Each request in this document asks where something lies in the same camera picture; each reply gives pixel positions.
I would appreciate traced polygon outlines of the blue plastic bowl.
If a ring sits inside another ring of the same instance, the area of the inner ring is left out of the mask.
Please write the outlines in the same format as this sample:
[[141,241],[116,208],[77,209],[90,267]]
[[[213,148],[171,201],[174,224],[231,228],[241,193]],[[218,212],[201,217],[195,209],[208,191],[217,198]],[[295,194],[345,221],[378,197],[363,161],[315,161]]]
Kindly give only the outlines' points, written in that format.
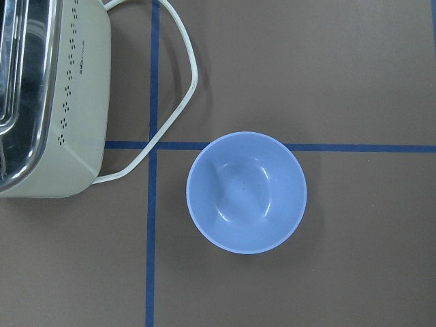
[[307,206],[307,181],[280,141],[240,131],[214,140],[196,157],[186,201],[193,223],[212,244],[258,254],[296,231]]

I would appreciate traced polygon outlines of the cream electric cooker appliance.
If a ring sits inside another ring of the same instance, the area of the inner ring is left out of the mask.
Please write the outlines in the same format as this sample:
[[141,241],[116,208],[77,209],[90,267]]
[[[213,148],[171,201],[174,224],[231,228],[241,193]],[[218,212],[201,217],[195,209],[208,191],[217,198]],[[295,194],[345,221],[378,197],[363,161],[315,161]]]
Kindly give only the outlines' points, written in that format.
[[63,198],[95,181],[110,70],[101,1],[1,2],[2,198]]

